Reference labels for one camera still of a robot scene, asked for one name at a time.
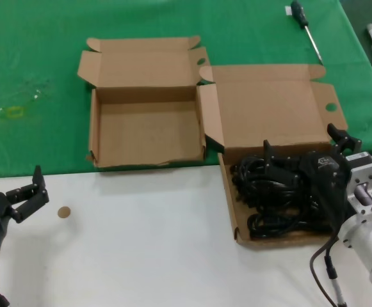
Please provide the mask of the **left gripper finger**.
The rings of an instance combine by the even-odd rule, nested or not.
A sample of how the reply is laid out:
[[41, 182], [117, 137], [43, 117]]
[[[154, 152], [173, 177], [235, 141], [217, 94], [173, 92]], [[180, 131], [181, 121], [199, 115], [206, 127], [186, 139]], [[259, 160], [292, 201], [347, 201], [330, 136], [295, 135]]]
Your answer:
[[38, 198], [41, 199], [41, 202], [48, 202], [48, 193], [41, 167], [35, 166], [31, 184], [8, 191], [6, 198], [9, 202], [23, 202]]
[[49, 202], [48, 195], [35, 195], [17, 209], [11, 210], [11, 218], [21, 223]]

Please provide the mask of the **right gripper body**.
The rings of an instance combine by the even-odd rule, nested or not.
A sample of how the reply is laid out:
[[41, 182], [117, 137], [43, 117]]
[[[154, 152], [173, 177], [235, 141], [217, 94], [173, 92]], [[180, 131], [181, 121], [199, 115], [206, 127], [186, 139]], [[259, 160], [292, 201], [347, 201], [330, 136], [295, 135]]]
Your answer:
[[345, 156], [341, 153], [308, 152], [301, 158], [301, 172], [333, 230], [340, 230], [348, 207], [346, 186], [349, 172]]

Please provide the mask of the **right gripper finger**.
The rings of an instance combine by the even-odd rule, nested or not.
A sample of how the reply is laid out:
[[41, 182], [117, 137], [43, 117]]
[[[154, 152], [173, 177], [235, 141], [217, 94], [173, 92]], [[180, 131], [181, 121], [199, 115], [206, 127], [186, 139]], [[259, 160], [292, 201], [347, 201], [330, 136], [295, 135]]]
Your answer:
[[333, 123], [328, 124], [328, 135], [333, 141], [329, 150], [331, 157], [339, 157], [345, 151], [357, 154], [361, 150], [362, 141], [360, 139], [350, 136], [346, 130], [338, 129]]
[[299, 188], [301, 177], [299, 175], [300, 157], [276, 157], [273, 147], [267, 140], [263, 141], [264, 174], [272, 181], [284, 184], [291, 188]]

